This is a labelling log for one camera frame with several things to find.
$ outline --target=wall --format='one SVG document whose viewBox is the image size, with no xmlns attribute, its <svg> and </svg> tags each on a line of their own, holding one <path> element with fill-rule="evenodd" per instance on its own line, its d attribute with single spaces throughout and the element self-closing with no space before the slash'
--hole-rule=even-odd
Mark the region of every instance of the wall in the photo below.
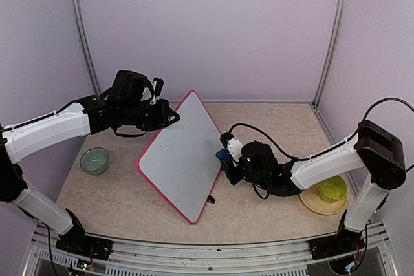
<svg viewBox="0 0 414 276">
<path fill-rule="evenodd" d="M 92 92 L 69 0 L 0 0 L 0 122 L 19 123 Z M 23 160 L 27 179 L 56 199 L 82 140 Z M 18 275 L 34 223 L 0 203 L 0 275 Z"/>
<path fill-rule="evenodd" d="M 386 96 L 414 104 L 414 0 L 347 0 L 321 113 L 337 139 L 354 131 L 366 109 Z M 399 103 L 370 119 L 401 138 L 406 167 L 414 161 L 414 115 Z M 359 174 L 358 183 L 364 176 Z M 404 275 L 414 260 L 414 172 L 380 211 Z"/>
<path fill-rule="evenodd" d="M 118 69 L 180 100 L 313 100 L 336 0 L 80 0 L 103 88 Z"/>
</svg>

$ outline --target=beige plate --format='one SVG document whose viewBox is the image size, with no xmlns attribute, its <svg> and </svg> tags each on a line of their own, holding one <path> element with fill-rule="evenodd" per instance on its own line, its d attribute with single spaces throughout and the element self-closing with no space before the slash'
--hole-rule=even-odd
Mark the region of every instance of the beige plate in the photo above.
<svg viewBox="0 0 414 276">
<path fill-rule="evenodd" d="M 340 213 L 347 207 L 349 198 L 349 195 L 347 195 L 347 197 L 335 203 L 325 202 L 318 194 L 317 184 L 313 185 L 308 190 L 304 190 L 299 196 L 306 207 L 321 215 L 335 215 L 336 213 Z"/>
</svg>

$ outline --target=ventilation grille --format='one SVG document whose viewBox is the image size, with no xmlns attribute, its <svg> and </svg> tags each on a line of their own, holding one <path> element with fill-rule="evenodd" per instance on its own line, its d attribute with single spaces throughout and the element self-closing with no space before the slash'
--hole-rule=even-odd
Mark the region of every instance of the ventilation grille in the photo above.
<svg viewBox="0 0 414 276">
<path fill-rule="evenodd" d="M 44 260 L 50 261 L 49 252 L 44 249 L 40 249 L 39 256 Z M 66 255 L 61 255 L 60 253 L 54 252 L 52 256 L 53 256 L 54 264 L 59 264 L 59 265 L 69 267 L 72 263 L 72 266 L 76 266 L 76 260 L 70 259 Z"/>
<path fill-rule="evenodd" d="M 130 270 L 127 268 L 122 268 L 119 266 L 108 266 L 106 267 L 106 275 L 110 276 L 168 276 L 168 275 L 177 275 L 176 273 L 148 273 L 147 271 L 137 271 Z M 306 266 L 302 268 L 292 268 L 278 271 L 271 271 L 266 274 L 256 274 L 256 273 L 243 273 L 240 274 L 243 276 L 308 276 L 308 269 Z"/>
</svg>

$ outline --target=beige table surface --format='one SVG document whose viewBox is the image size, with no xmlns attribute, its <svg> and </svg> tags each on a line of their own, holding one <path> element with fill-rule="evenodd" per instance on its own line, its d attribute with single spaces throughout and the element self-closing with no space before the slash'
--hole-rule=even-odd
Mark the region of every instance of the beige table surface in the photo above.
<svg viewBox="0 0 414 276">
<path fill-rule="evenodd" d="M 308 105 L 273 103 L 207 103 L 221 132 L 237 122 L 255 125 L 294 156 L 315 154 L 329 144 Z M 122 129 L 131 133 L 133 129 Z M 80 219 L 86 231 L 112 237 L 183 244 L 237 244 L 296 239 L 336 231 L 341 214 L 317 215 L 298 196 L 261 200 L 242 181 L 232 186 L 220 173 L 197 225 L 188 224 L 141 177 L 136 160 L 155 133 L 119 138 L 111 130 L 87 137 L 58 199 Z M 259 133 L 237 128 L 243 143 Z M 92 147 L 110 152 L 110 166 L 100 176 L 79 167 L 80 156 Z M 273 148 L 279 162 L 287 159 Z"/>
</svg>

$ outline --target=robotic arm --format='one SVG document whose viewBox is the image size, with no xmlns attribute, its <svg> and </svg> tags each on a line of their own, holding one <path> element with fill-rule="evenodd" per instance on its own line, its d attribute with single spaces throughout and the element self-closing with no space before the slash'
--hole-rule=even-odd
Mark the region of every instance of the robotic arm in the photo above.
<svg viewBox="0 0 414 276">
<path fill-rule="evenodd" d="M 93 249 L 93 257 L 107 260 L 111 242 L 86 236 L 71 211 L 61 210 L 23 179 L 18 163 L 56 143 L 108 128 L 117 136 L 139 137 L 179 121 L 179 115 L 169 107 L 168 100 L 156 100 L 163 84 L 159 78 L 150 82 L 144 75 L 120 70 L 113 86 L 101 96 L 80 98 L 50 114 L 0 127 L 0 202 L 13 203 L 52 228 L 60 235 L 57 248 L 86 257 Z M 134 125 L 143 133 L 120 134 L 118 129 L 122 125 Z"/>
<path fill-rule="evenodd" d="M 224 149 L 216 156 L 230 183 L 244 179 L 276 196 L 297 195 L 322 180 L 367 168 L 367 180 L 354 206 L 343 214 L 337 234 L 310 241 L 313 259 L 347 253 L 356 246 L 363 248 L 362 231 L 367 221 L 389 192 L 406 179 L 401 141 L 369 120 L 336 145 L 285 164 L 278 163 L 269 145 L 257 141 L 243 145 L 232 133 L 224 133 L 220 139 Z"/>
</svg>

